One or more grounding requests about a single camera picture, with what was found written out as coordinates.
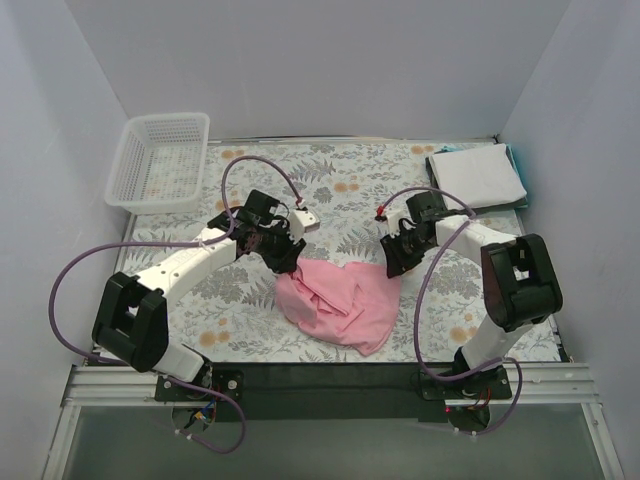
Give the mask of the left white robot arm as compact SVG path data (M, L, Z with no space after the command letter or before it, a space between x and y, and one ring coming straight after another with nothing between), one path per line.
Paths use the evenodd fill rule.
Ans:
M217 270L255 253L276 274L291 273L306 246L303 236L320 226L305 207L276 213L281 202L258 190L245 204L210 220L179 250L132 276L114 274L106 283L92 339L140 373L156 372L178 379L193 400L205 398L213 386L206 359L170 339L169 313L195 286Z

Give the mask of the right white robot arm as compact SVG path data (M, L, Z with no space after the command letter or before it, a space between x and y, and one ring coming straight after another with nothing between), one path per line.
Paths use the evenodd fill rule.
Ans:
M509 361L511 348L534 326L563 306L563 295L544 239L537 234L514 236L479 222L476 212L458 197L454 209L444 203L449 193L433 187L406 190L409 214L403 216L384 201L376 219L386 225L380 240L388 277L416 268L427 251L435 255L423 277L422 301L440 259L453 251L481 269L486 311L475 335L460 347L448 372L438 374L416 359L431 380L453 384L464 397L475 397L489 384L488 373Z

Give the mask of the pink t shirt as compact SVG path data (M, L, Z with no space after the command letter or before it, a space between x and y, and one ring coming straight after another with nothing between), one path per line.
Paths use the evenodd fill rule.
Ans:
M362 262L339 267L326 260L298 260L275 282L276 305L303 333L351 347L362 356L379 351L399 314L402 280Z

